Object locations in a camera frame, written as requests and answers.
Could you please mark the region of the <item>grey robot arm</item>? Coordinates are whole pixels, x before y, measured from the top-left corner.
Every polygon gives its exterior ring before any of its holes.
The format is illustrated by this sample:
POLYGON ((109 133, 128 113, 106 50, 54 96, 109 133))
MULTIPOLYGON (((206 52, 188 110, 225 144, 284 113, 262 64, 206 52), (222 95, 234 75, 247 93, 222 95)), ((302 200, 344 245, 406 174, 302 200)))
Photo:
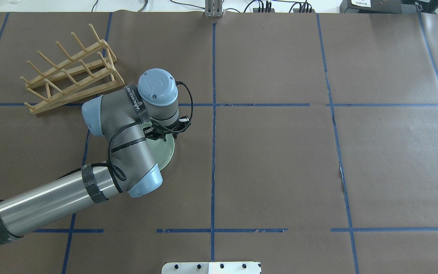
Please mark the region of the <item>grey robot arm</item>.
POLYGON ((179 116, 179 85, 184 83, 168 71, 152 68, 137 84, 84 103, 90 133, 108 142, 106 160, 0 200, 0 246, 117 194, 137 198, 160 187, 163 177, 148 139, 176 136, 190 126, 192 116, 179 116))

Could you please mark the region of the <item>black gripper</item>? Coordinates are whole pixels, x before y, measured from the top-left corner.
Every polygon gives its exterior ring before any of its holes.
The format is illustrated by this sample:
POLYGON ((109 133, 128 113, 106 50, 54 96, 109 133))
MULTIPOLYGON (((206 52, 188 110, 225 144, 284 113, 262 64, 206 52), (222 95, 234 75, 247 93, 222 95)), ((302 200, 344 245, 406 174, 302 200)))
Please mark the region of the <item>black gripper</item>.
POLYGON ((172 125, 164 126, 158 120, 152 119, 151 126, 144 127, 144 135, 148 139, 166 141, 166 136, 172 134, 175 139, 181 132, 185 132, 191 125, 191 117, 179 117, 172 125))

